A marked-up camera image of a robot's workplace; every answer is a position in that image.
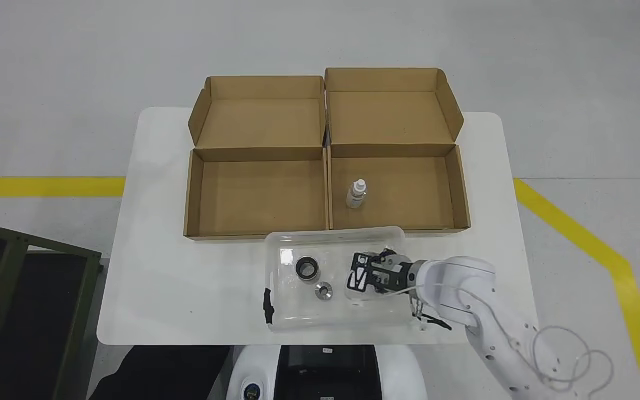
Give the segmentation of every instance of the yellow tape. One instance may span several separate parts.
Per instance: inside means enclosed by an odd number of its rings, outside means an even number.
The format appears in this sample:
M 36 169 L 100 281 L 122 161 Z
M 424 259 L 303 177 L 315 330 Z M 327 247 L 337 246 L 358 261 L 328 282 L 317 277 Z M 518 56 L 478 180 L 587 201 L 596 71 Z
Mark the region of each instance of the yellow tape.
M 609 271 L 627 324 L 636 362 L 640 366 L 640 291 L 629 261 L 520 179 L 514 179 L 513 185 L 516 197 L 522 205 Z
M 0 177 L 0 197 L 119 197 L 124 177 Z

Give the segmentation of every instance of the clear plastic container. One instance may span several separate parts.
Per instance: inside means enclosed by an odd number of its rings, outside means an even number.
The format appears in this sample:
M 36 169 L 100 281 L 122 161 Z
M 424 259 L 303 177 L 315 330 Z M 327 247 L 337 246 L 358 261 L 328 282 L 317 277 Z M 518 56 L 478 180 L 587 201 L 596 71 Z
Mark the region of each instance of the clear plastic container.
M 407 296 L 360 294 L 346 288 L 351 260 L 356 252 L 380 253 L 385 248 L 404 252 L 404 232 L 398 227 L 346 229 L 336 231 L 271 233 L 266 244 L 266 287 L 271 289 L 275 309 L 270 329 L 288 330 L 312 326 L 336 328 L 400 325 L 411 321 Z M 296 274 L 296 262 L 312 257 L 319 277 L 305 282 Z M 333 295 L 320 300 L 319 282 L 328 282 Z

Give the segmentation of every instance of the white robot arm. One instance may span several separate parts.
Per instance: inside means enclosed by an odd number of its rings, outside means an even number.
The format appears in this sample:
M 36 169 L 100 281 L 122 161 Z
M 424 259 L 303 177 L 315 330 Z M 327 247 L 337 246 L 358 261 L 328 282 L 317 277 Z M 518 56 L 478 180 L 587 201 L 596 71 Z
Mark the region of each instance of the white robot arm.
M 538 327 L 500 299 L 495 268 L 486 261 L 452 257 L 411 262 L 389 250 L 373 256 L 358 253 L 347 287 L 363 291 L 368 284 L 379 293 L 407 292 L 444 320 L 465 325 L 469 343 L 513 399 L 587 398 L 570 384 L 575 376 L 560 379 L 560 359 Z

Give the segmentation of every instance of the bottle cap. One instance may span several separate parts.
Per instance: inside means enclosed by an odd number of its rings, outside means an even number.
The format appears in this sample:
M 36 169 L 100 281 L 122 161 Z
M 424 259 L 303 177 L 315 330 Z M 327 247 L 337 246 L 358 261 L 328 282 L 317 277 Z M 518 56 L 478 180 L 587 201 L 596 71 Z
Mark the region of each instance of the bottle cap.
M 364 181 L 364 179 L 358 179 L 357 181 L 353 182 L 353 193 L 358 195 L 358 194 L 364 194 L 364 192 L 367 190 L 367 183 Z

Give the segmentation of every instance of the white bottle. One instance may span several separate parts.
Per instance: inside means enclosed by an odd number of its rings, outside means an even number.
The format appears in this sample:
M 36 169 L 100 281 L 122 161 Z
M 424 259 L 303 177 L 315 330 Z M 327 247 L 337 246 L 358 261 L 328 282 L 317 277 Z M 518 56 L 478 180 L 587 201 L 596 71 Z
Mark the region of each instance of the white bottle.
M 367 194 L 367 184 L 364 179 L 358 179 L 353 182 L 353 185 L 349 187 L 347 191 L 347 207 L 358 208 L 364 200 L 364 195 Z

